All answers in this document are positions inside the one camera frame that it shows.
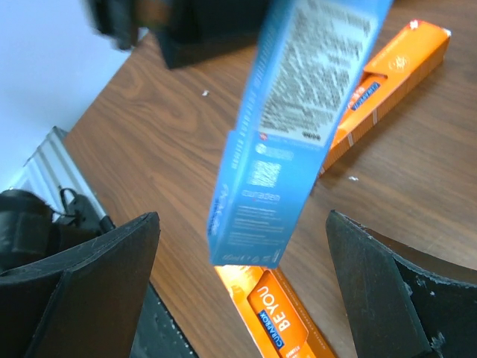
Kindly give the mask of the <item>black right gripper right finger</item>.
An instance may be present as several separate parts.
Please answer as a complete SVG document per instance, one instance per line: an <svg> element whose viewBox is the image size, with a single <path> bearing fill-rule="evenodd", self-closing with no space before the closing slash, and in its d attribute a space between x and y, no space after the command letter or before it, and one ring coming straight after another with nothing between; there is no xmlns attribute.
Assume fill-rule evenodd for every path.
<svg viewBox="0 0 477 358"><path fill-rule="evenodd" d="M326 235L358 357L475 357L476 271L335 210Z"/></svg>

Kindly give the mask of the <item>blue toothpaste box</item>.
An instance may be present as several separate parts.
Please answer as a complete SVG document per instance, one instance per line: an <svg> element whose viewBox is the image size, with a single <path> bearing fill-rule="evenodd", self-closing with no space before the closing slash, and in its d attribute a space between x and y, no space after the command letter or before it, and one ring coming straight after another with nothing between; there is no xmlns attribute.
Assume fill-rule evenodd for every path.
<svg viewBox="0 0 477 358"><path fill-rule="evenodd" d="M273 1L209 211L214 266L276 268L390 1Z"/></svg>

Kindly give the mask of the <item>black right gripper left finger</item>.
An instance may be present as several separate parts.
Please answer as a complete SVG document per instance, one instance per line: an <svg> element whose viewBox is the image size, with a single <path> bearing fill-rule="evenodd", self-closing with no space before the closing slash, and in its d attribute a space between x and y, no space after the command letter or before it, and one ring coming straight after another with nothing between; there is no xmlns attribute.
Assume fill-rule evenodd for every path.
<svg viewBox="0 0 477 358"><path fill-rule="evenodd" d="M1 356L128 357L159 232L146 213L1 274Z"/></svg>

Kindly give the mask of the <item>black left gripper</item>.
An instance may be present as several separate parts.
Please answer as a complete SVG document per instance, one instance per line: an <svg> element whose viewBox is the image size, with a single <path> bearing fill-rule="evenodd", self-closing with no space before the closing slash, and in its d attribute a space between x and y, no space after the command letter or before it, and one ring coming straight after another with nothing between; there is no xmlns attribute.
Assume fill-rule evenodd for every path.
<svg viewBox="0 0 477 358"><path fill-rule="evenodd" d="M104 1L84 4L95 30L131 50L146 28L169 69L191 66L255 43L270 6L260 0Z"/></svg>

